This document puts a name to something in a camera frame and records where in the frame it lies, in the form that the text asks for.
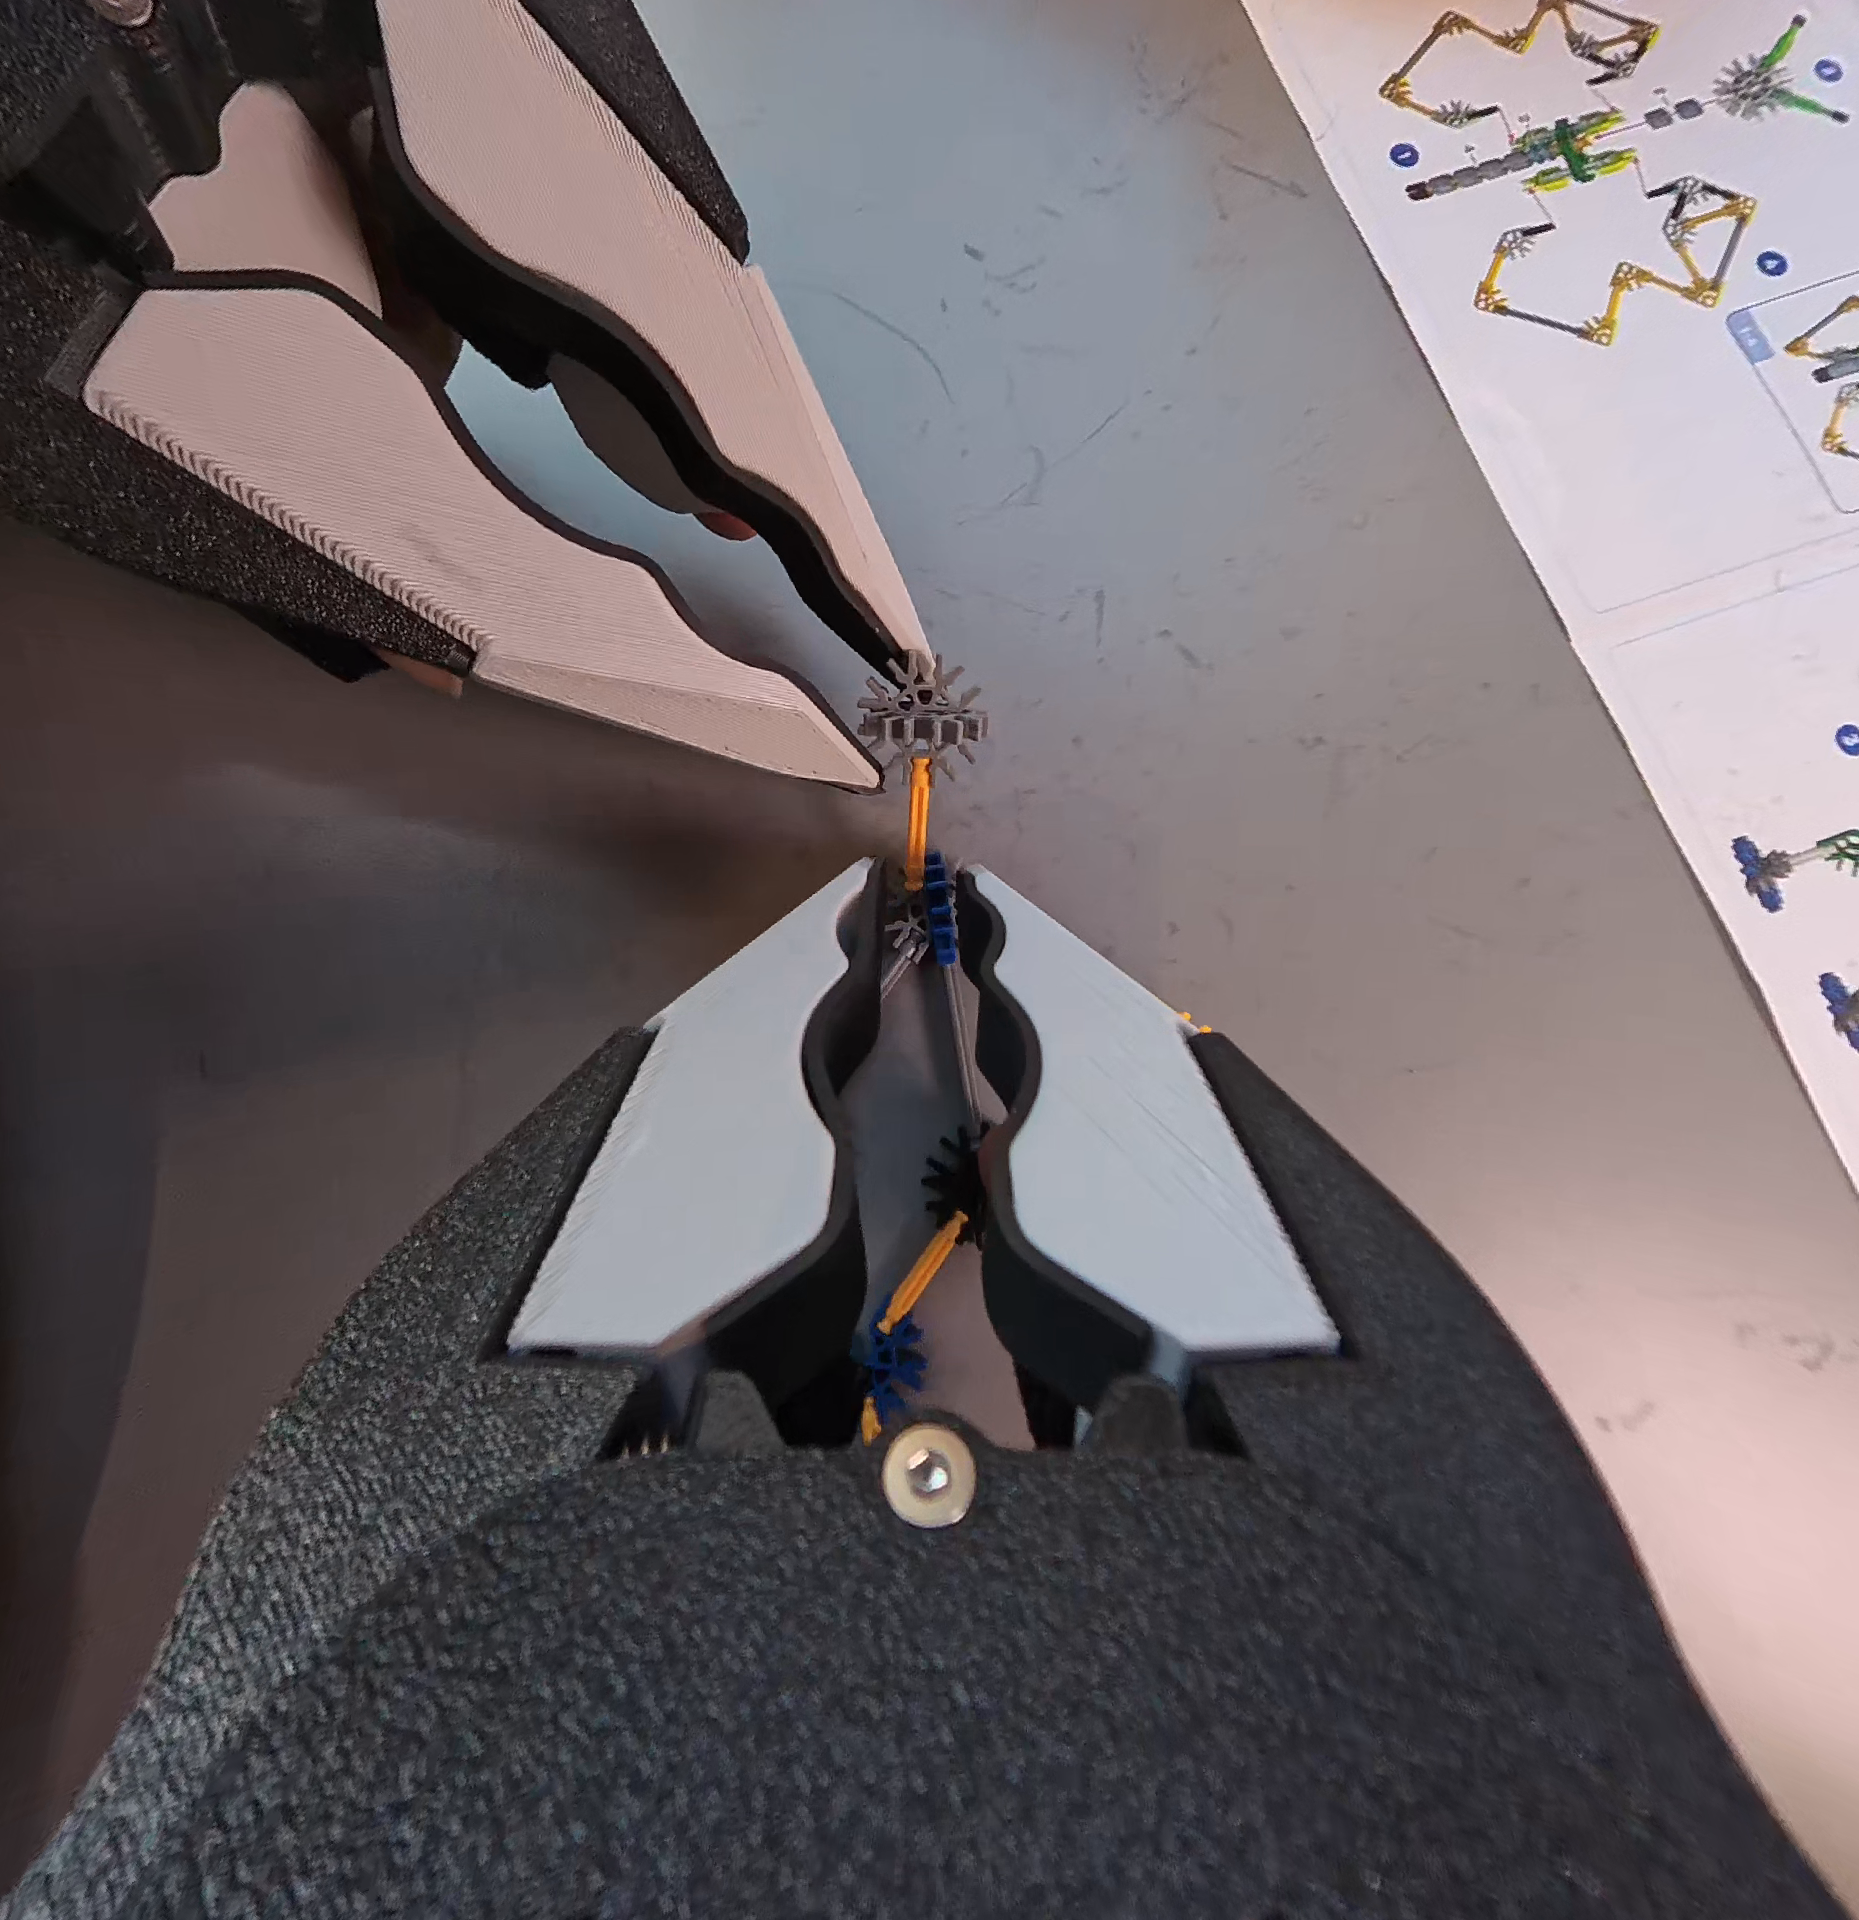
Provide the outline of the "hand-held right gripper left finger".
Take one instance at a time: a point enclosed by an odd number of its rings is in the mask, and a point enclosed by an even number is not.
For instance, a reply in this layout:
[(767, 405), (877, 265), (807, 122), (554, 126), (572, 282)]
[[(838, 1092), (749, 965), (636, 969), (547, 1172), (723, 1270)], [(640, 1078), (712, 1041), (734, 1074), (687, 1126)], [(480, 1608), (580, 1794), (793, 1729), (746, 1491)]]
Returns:
[(514, 1359), (632, 1368), (684, 1432), (743, 1376), (787, 1444), (849, 1444), (869, 1294), (848, 1084), (884, 1011), (881, 858), (855, 858), (640, 1031), (511, 1315)]

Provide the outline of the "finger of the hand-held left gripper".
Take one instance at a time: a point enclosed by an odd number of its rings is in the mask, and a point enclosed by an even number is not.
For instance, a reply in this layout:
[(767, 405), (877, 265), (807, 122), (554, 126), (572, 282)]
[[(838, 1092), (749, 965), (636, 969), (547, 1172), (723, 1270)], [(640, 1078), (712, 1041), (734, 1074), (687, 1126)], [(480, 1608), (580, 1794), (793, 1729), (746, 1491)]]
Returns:
[(576, 537), (485, 460), (388, 326), (309, 273), (132, 291), (80, 403), (539, 707), (770, 775), (884, 775), (793, 675), (723, 654), (640, 554)]
[(649, 420), (876, 669), (932, 660), (917, 604), (760, 268), (526, 3), (375, 3), (397, 176), (507, 288), (506, 316)]

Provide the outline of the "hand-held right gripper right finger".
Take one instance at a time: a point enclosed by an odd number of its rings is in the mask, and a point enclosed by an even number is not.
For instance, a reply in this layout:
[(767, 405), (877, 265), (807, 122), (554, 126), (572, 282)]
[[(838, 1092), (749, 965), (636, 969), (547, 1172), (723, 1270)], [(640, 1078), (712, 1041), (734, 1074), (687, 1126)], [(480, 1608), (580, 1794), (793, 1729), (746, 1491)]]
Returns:
[(1339, 1359), (1343, 1331), (1217, 1089), (1241, 1056), (985, 864), (955, 877), (981, 1279), (1030, 1439), (1081, 1444), (1119, 1380), (1181, 1409), (1217, 1368)]

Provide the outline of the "multicolour rod and connector assembly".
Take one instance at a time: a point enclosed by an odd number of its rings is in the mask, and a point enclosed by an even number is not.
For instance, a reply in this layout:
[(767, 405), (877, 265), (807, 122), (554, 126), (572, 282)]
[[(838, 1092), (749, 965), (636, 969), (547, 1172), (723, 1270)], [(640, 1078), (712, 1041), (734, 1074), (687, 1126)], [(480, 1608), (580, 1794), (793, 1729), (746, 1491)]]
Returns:
[(876, 1308), (855, 1337), (863, 1439), (892, 1432), (932, 1381), (917, 1303), (960, 1246), (981, 1251), (985, 1303), (1015, 1368), (1036, 1452), (1085, 1448), (1119, 1380), (1154, 1380), (1157, 1330), (1119, 1299), (1116, 1236), (1086, 1221), (1103, 1196), (1086, 1178), (1089, 1148), (1066, 1140), (1059, 1178), (1036, 1159), (1036, 1122), (1063, 1119), (1066, 1045), (1042, 1041), (1034, 987), (1012, 987), (1002, 962), (1023, 929), (1047, 915), (967, 864), (952, 875), (925, 858), (920, 921), (944, 974), (961, 972), (978, 993), (975, 1036), (952, 1002), (960, 1066), (981, 1074), (1006, 1104), (1000, 1124), (972, 1119), (940, 1140), (922, 1185), (933, 1217), (925, 1255)]

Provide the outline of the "grey connector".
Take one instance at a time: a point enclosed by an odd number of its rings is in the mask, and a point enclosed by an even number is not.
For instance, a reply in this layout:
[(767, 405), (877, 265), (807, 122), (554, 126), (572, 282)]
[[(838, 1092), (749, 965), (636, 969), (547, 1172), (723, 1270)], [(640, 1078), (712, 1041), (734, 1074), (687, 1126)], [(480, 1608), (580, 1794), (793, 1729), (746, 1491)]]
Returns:
[(903, 857), (903, 890), (920, 898), (928, 877), (932, 805), (940, 775), (955, 771), (955, 761), (972, 765), (990, 741), (990, 717), (978, 688), (960, 688), (965, 669), (950, 669), (936, 654), (908, 656), (869, 680), (859, 697), (855, 739), (884, 765), (900, 765), (908, 788), (908, 836)]

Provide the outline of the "white toy instruction sheet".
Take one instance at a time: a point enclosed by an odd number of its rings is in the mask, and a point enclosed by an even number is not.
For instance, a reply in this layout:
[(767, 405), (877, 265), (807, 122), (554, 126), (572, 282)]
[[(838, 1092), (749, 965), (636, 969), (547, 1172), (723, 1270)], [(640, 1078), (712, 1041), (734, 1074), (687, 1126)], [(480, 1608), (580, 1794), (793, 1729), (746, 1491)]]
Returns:
[(1859, 1196), (1859, 3), (1247, 3)]

